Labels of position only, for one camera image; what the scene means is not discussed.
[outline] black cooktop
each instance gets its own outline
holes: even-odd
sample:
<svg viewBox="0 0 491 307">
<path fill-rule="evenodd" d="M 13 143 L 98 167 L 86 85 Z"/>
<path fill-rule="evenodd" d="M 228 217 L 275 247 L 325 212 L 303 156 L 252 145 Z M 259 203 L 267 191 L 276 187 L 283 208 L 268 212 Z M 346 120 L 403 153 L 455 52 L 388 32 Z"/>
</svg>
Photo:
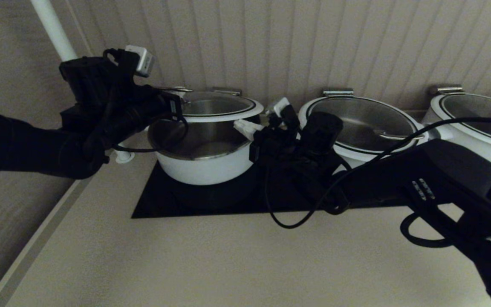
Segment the black cooktop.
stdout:
<svg viewBox="0 0 491 307">
<path fill-rule="evenodd" d="M 269 200 L 273 210 L 309 211 L 310 202 L 287 179 L 285 175 L 271 175 Z M 264 181 L 265 171 L 253 165 L 230 181 L 208 186 L 188 185 L 169 177 L 157 163 L 132 218 L 268 212 Z"/>
</svg>

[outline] pot handle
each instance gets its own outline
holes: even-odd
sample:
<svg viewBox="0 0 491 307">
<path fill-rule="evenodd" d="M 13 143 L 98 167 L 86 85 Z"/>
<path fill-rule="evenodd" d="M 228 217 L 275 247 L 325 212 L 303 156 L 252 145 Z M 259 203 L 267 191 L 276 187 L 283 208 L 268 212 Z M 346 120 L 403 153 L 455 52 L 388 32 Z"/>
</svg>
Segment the pot handle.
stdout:
<svg viewBox="0 0 491 307">
<path fill-rule="evenodd" d="M 377 136 L 386 140 L 400 141 L 400 140 L 404 140 L 407 137 L 407 136 L 396 136 L 395 134 L 387 134 L 384 130 L 379 130 L 379 129 L 374 129 L 373 131 Z M 423 138 L 425 138 L 425 135 L 421 134 L 420 136 L 413 138 L 413 140 L 421 140 Z"/>
</svg>

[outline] wall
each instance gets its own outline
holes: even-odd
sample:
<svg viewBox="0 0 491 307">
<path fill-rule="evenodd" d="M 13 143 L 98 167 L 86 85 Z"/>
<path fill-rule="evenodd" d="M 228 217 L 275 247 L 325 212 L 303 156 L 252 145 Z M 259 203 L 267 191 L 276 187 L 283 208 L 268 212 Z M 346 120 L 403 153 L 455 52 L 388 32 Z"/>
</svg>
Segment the wall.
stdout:
<svg viewBox="0 0 491 307">
<path fill-rule="evenodd" d="M 405 110 L 427 85 L 491 96 L 491 0 L 58 1 L 78 52 L 127 43 L 157 59 L 148 82 L 239 87 L 295 105 L 323 87 Z"/>
<path fill-rule="evenodd" d="M 0 1 L 0 113 L 57 128 L 74 99 L 60 59 L 27 0 Z M 71 180 L 0 172 L 0 279 Z"/>
</svg>

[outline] black cable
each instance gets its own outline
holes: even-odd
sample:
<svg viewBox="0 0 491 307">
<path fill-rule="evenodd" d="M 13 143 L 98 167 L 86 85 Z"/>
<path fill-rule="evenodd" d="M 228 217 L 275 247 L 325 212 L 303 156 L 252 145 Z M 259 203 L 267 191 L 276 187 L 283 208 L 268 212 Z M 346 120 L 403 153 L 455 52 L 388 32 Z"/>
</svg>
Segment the black cable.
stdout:
<svg viewBox="0 0 491 307">
<path fill-rule="evenodd" d="M 452 246 L 452 242 L 450 242 L 450 240 L 446 238 L 438 239 L 438 240 L 429 240 L 429 239 L 422 239 L 421 237 L 415 237 L 411 235 L 409 228 L 417 218 L 419 218 L 419 215 L 416 212 L 412 213 L 411 215 L 407 216 L 403 220 L 403 222 L 401 222 L 401 227 L 399 227 L 401 233 L 408 241 L 410 241 L 415 245 L 422 246 L 422 247 L 429 247 L 432 249 L 434 248 L 440 249 L 442 247 Z"/>
<path fill-rule="evenodd" d="M 335 186 L 337 186 L 337 184 L 339 184 L 339 182 L 341 182 L 344 178 L 348 177 L 353 172 L 357 171 L 358 169 L 362 169 L 364 167 L 368 167 L 369 165 L 371 165 L 371 164 L 375 163 L 376 161 L 382 159 L 384 156 L 389 155 L 392 151 L 394 151 L 394 150 L 402 147 L 403 145 L 407 144 L 413 138 L 415 138 L 416 136 L 419 136 L 420 134 L 424 134 L 425 132 L 427 132 L 429 130 L 432 130 L 432 129 L 438 127 L 438 126 L 442 126 L 442 125 L 446 125 L 446 124 L 456 124 L 456 123 L 462 123 L 462 122 L 487 122 L 487 123 L 491 123 L 491 118 L 488 118 L 488 117 L 461 117 L 461 118 L 457 118 L 457 119 L 442 120 L 442 121 L 435 122 L 434 124 L 430 124 L 428 126 L 425 126 L 424 128 L 422 128 L 422 129 L 414 132 L 413 134 L 411 134 L 411 135 L 407 136 L 406 138 L 404 138 L 403 140 L 399 141 L 394 146 L 391 146 L 387 150 L 384 150 L 384 152 L 378 154 L 376 157 L 374 157 L 372 160 L 368 161 L 367 163 L 364 163 L 363 165 L 360 165 L 360 166 L 356 167 L 355 169 L 352 169 L 351 171 L 349 171 L 347 173 L 344 173 L 342 176 L 340 176 L 339 178 L 337 178 L 331 184 L 331 186 L 329 186 L 329 188 L 327 188 L 327 190 L 325 190 L 325 193 L 316 202 L 315 206 L 313 206 L 310 209 L 310 211 L 308 212 L 308 214 L 306 214 L 306 216 L 304 216 L 300 221 L 298 221 L 297 223 L 295 223 L 293 225 L 285 225 L 284 223 L 281 223 L 278 220 L 278 218 L 275 217 L 274 212 L 271 210 L 271 206 L 269 204 L 269 197 L 268 197 L 269 169 L 267 169 L 266 178 L 265 178 L 265 202 L 266 202 L 267 207 L 269 209 L 269 213 L 270 213 L 272 219 L 279 226 L 281 226 L 281 227 L 283 227 L 285 229 L 295 229 L 295 228 L 299 227 L 300 225 L 304 224 L 306 221 L 308 221 L 308 219 L 312 216 L 312 214 L 314 214 L 314 212 L 316 212 L 316 210 L 319 209 L 319 207 L 321 206 L 321 204 L 323 203 L 323 201 L 325 200 L 325 198 L 327 197 L 327 195 L 329 195 L 329 193 L 331 192 L 331 190 L 333 190 L 335 188 Z M 335 211 L 332 214 L 341 214 L 344 211 L 346 211 L 348 209 L 348 207 L 349 206 L 337 206 L 335 208 Z"/>
<path fill-rule="evenodd" d="M 183 135 L 178 140 L 176 140 L 173 144 L 170 144 L 169 146 L 163 146 L 161 148 L 126 148 L 119 145 L 113 145 L 113 149 L 118 151 L 128 151 L 128 152 L 155 152 L 160 150 L 168 150 L 179 144 L 181 141 L 183 141 L 187 136 L 187 134 L 189 133 L 189 123 L 187 123 L 185 117 L 181 116 L 179 118 L 179 121 L 183 122 L 183 124 L 185 125 L 185 131 L 183 132 Z"/>
<path fill-rule="evenodd" d="M 346 171 L 351 171 L 351 165 L 349 165 L 349 163 L 347 163 L 346 160 L 341 159 L 341 164 L 344 166 L 344 168 L 346 169 Z"/>
</svg>

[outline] pot lid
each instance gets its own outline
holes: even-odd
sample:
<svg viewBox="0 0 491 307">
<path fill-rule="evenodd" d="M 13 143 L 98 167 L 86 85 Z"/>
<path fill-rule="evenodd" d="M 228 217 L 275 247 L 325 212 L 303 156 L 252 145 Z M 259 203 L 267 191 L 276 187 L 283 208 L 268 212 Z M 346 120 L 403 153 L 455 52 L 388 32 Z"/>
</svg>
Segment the pot lid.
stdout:
<svg viewBox="0 0 491 307">
<path fill-rule="evenodd" d="M 452 118 L 491 117 L 490 97 L 474 94 L 448 95 L 439 103 L 442 110 Z M 489 123 L 475 122 L 463 125 L 491 137 L 491 124 Z"/>
<path fill-rule="evenodd" d="M 403 111 L 372 99 L 353 96 L 320 99 L 308 107 L 306 118 L 318 111 L 334 114 L 343 121 L 337 145 L 367 154 L 382 152 L 400 141 L 391 138 L 417 131 Z M 416 143 L 413 140 L 401 149 Z"/>
<path fill-rule="evenodd" d="M 224 93 L 186 93 L 183 100 L 183 115 L 188 122 L 233 121 L 263 111 L 263 105 L 257 101 Z"/>
</svg>

